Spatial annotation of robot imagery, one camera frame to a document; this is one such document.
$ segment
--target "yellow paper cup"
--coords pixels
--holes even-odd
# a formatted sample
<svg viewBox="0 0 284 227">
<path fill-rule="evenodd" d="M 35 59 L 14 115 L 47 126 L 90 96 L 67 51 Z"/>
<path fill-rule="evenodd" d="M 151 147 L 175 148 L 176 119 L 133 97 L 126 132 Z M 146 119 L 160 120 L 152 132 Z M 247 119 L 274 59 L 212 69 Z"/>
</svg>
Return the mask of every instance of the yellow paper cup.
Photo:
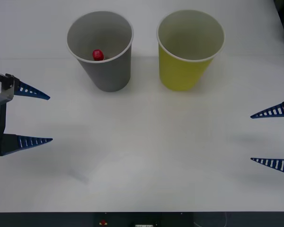
<svg viewBox="0 0 284 227">
<path fill-rule="evenodd" d="M 225 32 L 209 14 L 181 10 L 161 20 L 157 39 L 162 83 L 171 90 L 186 91 L 223 49 Z"/>
</svg>

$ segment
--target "paper cup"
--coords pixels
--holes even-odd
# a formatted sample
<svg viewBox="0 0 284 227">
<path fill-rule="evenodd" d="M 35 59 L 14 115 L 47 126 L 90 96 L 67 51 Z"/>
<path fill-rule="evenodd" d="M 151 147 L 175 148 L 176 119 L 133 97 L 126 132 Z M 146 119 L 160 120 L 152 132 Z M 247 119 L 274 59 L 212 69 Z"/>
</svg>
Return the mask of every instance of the paper cup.
<svg viewBox="0 0 284 227">
<path fill-rule="evenodd" d="M 67 46 L 95 85 L 106 92 L 126 86 L 131 76 L 133 26 L 123 16 L 95 11 L 78 18 L 67 34 Z M 99 49 L 103 61 L 94 61 Z"/>
<path fill-rule="evenodd" d="M 169 89 L 191 89 L 222 50 L 225 32 L 212 16 L 181 10 L 161 20 L 157 28 L 160 79 Z"/>
</svg>

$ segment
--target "white tabletop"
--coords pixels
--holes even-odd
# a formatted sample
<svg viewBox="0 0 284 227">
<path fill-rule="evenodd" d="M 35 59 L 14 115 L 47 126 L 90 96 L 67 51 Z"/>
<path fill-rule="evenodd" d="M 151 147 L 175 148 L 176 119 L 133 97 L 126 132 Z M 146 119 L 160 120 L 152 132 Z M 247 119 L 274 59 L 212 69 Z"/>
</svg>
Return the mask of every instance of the white tabletop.
<svg viewBox="0 0 284 227">
<path fill-rule="evenodd" d="M 53 137 L 0 157 L 0 212 L 284 211 L 284 56 L 222 52 L 196 87 L 172 92 L 156 57 L 133 58 L 121 91 L 98 90 L 75 59 L 0 60 L 51 96 L 15 97 L 6 133 Z"/>
<path fill-rule="evenodd" d="M 284 55 L 284 31 L 272 0 L 0 0 L 0 59 L 72 58 L 66 48 L 72 21 L 100 9 L 131 21 L 133 56 L 158 55 L 157 25 L 178 9 L 219 20 L 226 53 Z"/>
</svg>

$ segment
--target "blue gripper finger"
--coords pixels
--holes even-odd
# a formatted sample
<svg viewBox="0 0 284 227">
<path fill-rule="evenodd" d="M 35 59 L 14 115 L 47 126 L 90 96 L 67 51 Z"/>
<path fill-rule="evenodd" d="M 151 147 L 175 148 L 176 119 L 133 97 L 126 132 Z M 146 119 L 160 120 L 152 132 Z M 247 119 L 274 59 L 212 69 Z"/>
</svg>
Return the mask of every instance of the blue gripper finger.
<svg viewBox="0 0 284 227">
<path fill-rule="evenodd" d="M 37 147 L 52 141 L 52 138 L 38 138 L 4 134 L 0 145 L 0 156 L 8 155 L 20 150 Z"/>
<path fill-rule="evenodd" d="M 45 100 L 50 99 L 50 97 L 47 94 L 45 94 L 42 91 L 39 91 L 38 89 L 36 89 L 32 86 L 29 86 L 28 84 L 23 83 L 21 81 L 19 81 L 18 88 L 15 88 L 14 95 L 41 98 L 41 99 L 45 99 Z"/>
<path fill-rule="evenodd" d="M 267 159 L 252 157 L 251 160 L 284 173 L 284 159 Z"/>
<path fill-rule="evenodd" d="M 256 113 L 250 117 L 252 119 L 264 117 L 284 117 L 284 108 L 282 104 L 275 105 L 268 109 L 262 110 L 261 112 Z"/>
<path fill-rule="evenodd" d="M 265 109 L 259 113 L 251 116 L 251 118 L 265 118 L 265 117 L 284 117 L 284 102 Z"/>
</svg>

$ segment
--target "small red button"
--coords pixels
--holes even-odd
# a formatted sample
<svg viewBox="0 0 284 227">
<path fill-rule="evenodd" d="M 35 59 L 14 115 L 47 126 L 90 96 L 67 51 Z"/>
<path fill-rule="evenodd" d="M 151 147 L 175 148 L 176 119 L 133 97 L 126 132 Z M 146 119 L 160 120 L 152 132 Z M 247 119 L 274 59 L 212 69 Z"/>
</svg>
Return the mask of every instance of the small red button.
<svg viewBox="0 0 284 227">
<path fill-rule="evenodd" d="M 93 51 L 93 58 L 95 61 L 102 61 L 104 59 L 104 55 L 100 50 Z"/>
<path fill-rule="evenodd" d="M 104 226 L 105 224 L 107 224 L 107 222 L 105 220 L 100 221 L 100 225 Z"/>
</svg>

